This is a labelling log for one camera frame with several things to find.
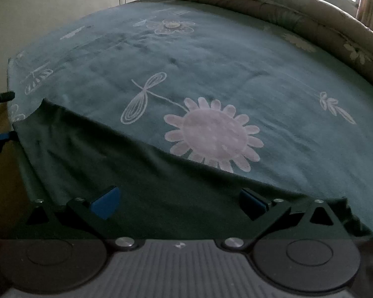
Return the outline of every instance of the round disc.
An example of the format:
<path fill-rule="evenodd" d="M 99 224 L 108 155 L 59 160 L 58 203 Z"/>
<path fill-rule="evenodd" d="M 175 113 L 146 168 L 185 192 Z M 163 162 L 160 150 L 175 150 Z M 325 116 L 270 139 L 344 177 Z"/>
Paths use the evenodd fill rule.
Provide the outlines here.
<path fill-rule="evenodd" d="M 345 286 L 359 269 L 360 254 L 351 240 L 279 240 L 285 238 L 281 233 L 285 231 L 259 240 L 252 259 L 265 276 L 286 289 L 332 291 Z"/>
<path fill-rule="evenodd" d="M 106 261 L 103 242 L 91 238 L 8 240 L 0 252 L 1 272 L 30 293 L 68 291 L 94 277 Z"/>

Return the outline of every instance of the teal blanket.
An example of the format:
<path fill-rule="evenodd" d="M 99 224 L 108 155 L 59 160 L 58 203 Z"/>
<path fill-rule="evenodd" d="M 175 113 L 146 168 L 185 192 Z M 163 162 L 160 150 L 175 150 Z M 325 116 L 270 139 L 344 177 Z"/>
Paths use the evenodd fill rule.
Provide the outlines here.
<path fill-rule="evenodd" d="M 347 197 L 373 230 L 373 87 L 284 28 L 206 4 L 142 0 L 43 37 L 10 60 L 8 80 L 13 122 L 47 98 L 219 172 Z M 38 162 L 38 152 L 27 156 Z M 72 174 L 78 163 L 66 167 Z"/>

